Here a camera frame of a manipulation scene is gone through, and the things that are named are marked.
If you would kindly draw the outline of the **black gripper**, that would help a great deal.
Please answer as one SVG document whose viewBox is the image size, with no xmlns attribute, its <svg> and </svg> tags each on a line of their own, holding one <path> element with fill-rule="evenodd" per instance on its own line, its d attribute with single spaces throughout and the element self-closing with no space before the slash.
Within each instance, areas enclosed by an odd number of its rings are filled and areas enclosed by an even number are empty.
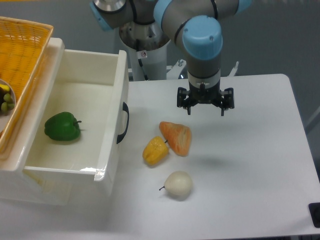
<svg viewBox="0 0 320 240">
<path fill-rule="evenodd" d="M 187 110 L 191 115 L 191 107 L 197 104 L 213 104 L 221 109 L 221 116 L 225 111 L 235 108 L 234 89 L 232 87 L 220 90 L 220 81 L 209 88 L 196 87 L 189 83 L 189 90 L 183 87 L 177 89 L 177 107 Z"/>
</svg>

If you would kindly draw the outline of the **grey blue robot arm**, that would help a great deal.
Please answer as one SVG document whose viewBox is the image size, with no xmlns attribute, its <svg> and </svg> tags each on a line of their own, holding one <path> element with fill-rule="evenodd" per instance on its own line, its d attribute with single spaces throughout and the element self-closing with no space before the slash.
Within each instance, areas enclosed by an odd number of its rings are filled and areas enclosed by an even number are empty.
<svg viewBox="0 0 320 240">
<path fill-rule="evenodd" d="M 212 104 L 233 109 L 234 90 L 220 89 L 223 36 L 220 20 L 251 5 L 249 0 L 92 0 L 90 9 L 104 31 L 119 30 L 131 50 L 134 73 L 151 80 L 157 63 L 145 59 L 174 43 L 185 57 L 189 89 L 179 87 L 177 106 Z"/>
</svg>

